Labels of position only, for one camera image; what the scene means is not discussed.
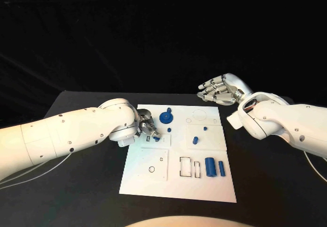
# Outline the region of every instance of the blue object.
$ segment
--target blue object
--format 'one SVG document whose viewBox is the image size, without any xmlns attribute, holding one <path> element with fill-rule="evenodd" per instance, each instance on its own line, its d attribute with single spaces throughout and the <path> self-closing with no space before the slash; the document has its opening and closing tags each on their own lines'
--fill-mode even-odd
<svg viewBox="0 0 327 227">
<path fill-rule="evenodd" d="M 220 176 L 225 176 L 223 161 L 219 161 Z"/>
<path fill-rule="evenodd" d="M 193 144 L 197 144 L 197 140 L 199 140 L 199 138 L 196 136 L 195 139 L 193 139 Z"/>
<path fill-rule="evenodd" d="M 213 177 L 216 176 L 216 166 L 215 166 L 215 159 L 213 157 L 206 157 L 206 176 Z"/>
<path fill-rule="evenodd" d="M 167 112 L 163 112 L 159 116 L 159 120 L 163 124 L 169 124 L 173 121 L 172 109 L 167 108 Z"/>
</svg>

